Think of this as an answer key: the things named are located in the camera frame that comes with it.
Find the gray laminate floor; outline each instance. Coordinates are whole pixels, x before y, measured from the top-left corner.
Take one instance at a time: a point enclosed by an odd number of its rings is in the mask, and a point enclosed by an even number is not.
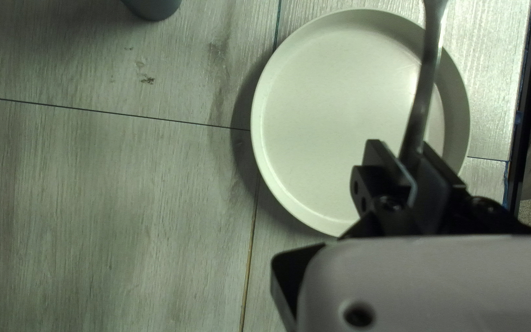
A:
[[[474,125],[461,176],[500,201],[530,4],[448,16]],[[0,332],[282,331],[270,257],[332,239],[261,181],[251,98],[275,45],[354,7],[423,22],[420,0],[183,0],[163,22],[0,1]]]

